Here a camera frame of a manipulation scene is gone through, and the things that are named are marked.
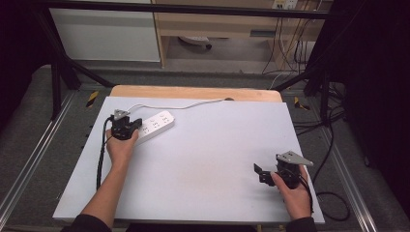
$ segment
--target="white panel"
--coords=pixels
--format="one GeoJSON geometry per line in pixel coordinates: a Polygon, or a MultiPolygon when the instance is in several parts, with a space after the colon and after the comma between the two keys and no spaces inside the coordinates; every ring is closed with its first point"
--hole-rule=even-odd
{"type": "MultiPolygon", "coordinates": [[[[149,0],[118,2],[150,3],[149,0]]],[[[150,62],[160,60],[151,13],[65,9],[50,11],[64,48],[73,59],[150,62]]]]}
{"type": "MultiPolygon", "coordinates": [[[[114,109],[194,102],[199,100],[107,98],[54,217],[75,218],[95,193],[103,122],[114,109]]],[[[138,108],[131,120],[160,111],[138,108]]],[[[117,218],[250,224],[289,220],[277,188],[260,184],[253,171],[254,163],[276,170],[275,154],[301,154],[286,103],[221,101],[168,111],[175,117],[174,127],[134,149],[117,218]]],[[[105,154],[102,178],[109,166],[105,154]]],[[[313,218],[323,223],[313,198],[313,218]]]]}

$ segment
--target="power strip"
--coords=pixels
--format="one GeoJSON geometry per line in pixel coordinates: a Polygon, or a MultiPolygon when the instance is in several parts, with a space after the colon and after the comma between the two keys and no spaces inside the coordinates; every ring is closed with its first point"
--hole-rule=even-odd
{"type": "Polygon", "coordinates": [[[139,136],[136,140],[135,146],[172,128],[174,124],[174,116],[166,110],[142,121],[142,126],[138,129],[139,136]]]}

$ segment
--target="sleeve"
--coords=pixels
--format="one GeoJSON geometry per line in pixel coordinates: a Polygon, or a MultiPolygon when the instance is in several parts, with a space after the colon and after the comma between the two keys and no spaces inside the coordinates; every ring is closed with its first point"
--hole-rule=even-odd
{"type": "Polygon", "coordinates": [[[286,225],[286,232],[304,231],[316,232],[316,225],[314,225],[313,217],[303,217],[290,221],[286,225]]]}
{"type": "Polygon", "coordinates": [[[111,232],[111,229],[100,219],[90,215],[79,215],[71,226],[66,226],[61,232],[111,232]]]}

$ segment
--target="hand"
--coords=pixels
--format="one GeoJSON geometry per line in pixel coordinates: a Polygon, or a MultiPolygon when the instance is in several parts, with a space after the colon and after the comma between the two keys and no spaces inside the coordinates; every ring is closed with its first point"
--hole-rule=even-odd
{"type": "MultiPolygon", "coordinates": [[[[308,174],[302,165],[299,165],[299,169],[301,170],[302,177],[308,180],[308,174]]],[[[271,176],[280,194],[283,196],[286,210],[291,220],[311,217],[310,199],[307,189],[301,184],[294,189],[290,189],[277,173],[272,173],[271,176]]]]}
{"type": "Polygon", "coordinates": [[[107,137],[106,150],[111,158],[112,166],[128,165],[132,157],[133,145],[138,139],[138,130],[135,130],[128,140],[119,140],[112,137],[111,130],[105,132],[107,137]]]}

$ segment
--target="white tabletop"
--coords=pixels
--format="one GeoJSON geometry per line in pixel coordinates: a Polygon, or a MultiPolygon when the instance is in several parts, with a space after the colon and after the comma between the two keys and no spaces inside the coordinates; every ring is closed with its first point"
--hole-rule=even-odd
{"type": "MultiPolygon", "coordinates": [[[[114,109],[140,103],[181,107],[201,101],[106,98],[53,217],[73,220],[95,193],[103,121],[114,109]]],[[[220,101],[167,110],[175,117],[175,126],[135,147],[116,218],[226,224],[289,221],[277,188],[260,184],[253,171],[254,163],[277,170],[276,154],[302,154],[285,103],[220,101]]],[[[161,111],[138,108],[130,117],[144,120],[161,111]]],[[[102,178],[109,166],[105,154],[102,178]]],[[[315,196],[311,183],[310,189],[315,196]]],[[[313,198],[312,216],[323,223],[313,198]]]]}

